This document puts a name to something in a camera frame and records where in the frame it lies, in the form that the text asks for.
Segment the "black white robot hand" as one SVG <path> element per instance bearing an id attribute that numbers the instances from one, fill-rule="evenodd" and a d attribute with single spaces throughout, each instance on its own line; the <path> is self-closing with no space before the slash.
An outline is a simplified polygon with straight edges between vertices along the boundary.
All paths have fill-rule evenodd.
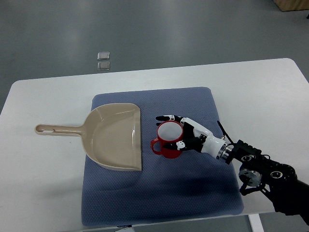
<path id="1" fill-rule="evenodd" d="M 213 133 L 188 117 L 176 115 L 157 116 L 157 125 L 166 121 L 175 121 L 183 127 L 183 137 L 178 142 L 167 142 L 163 147 L 168 150 L 188 151 L 194 150 L 199 153 L 207 153 L 212 157 L 220 158 L 228 143 L 221 138 L 217 138 Z"/>

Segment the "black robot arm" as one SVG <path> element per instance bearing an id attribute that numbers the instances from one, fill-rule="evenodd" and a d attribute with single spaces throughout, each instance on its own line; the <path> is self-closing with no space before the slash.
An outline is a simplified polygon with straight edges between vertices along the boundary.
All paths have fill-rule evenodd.
<path id="1" fill-rule="evenodd" d="M 292 166 L 272 160 L 242 140 L 228 144 L 221 158 L 227 164 L 232 160 L 241 162 L 239 191 L 243 196 L 260 191 L 272 202 L 276 212 L 300 215 L 309 223 L 309 186 L 298 180 Z"/>

